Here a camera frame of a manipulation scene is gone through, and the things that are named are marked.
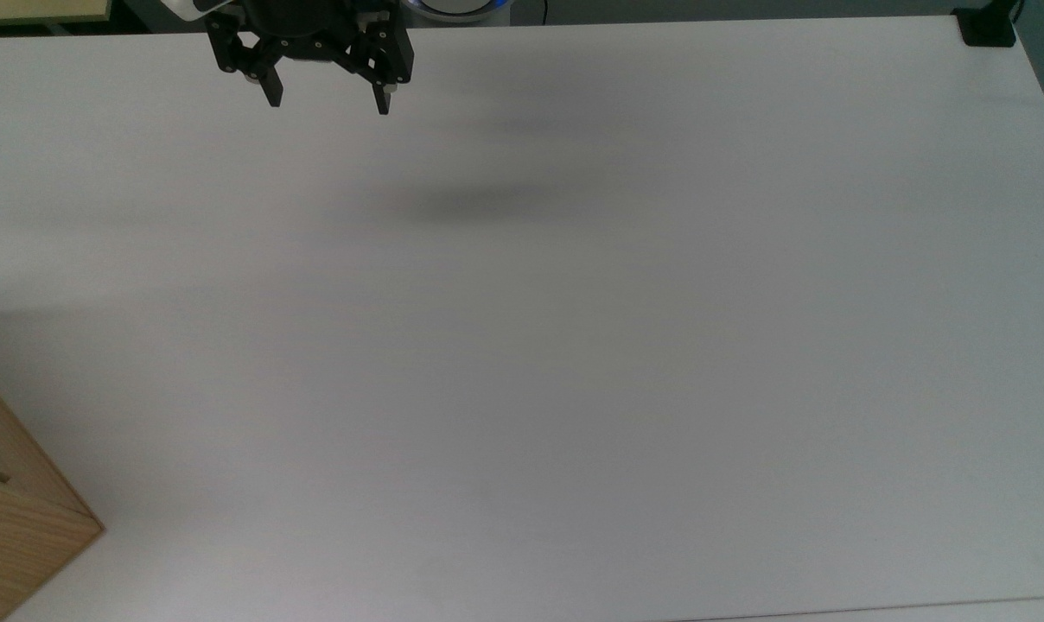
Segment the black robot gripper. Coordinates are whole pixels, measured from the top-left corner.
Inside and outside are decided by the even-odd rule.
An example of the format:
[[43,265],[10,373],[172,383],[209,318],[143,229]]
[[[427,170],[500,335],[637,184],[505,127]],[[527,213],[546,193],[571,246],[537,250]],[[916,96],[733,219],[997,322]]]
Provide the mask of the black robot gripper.
[[[411,82],[414,47],[397,1],[237,1],[242,17],[207,13],[207,39],[226,73],[262,88],[274,109],[282,103],[279,59],[324,59],[353,70],[372,86],[381,117],[392,94]],[[258,35],[247,47],[241,28]]]

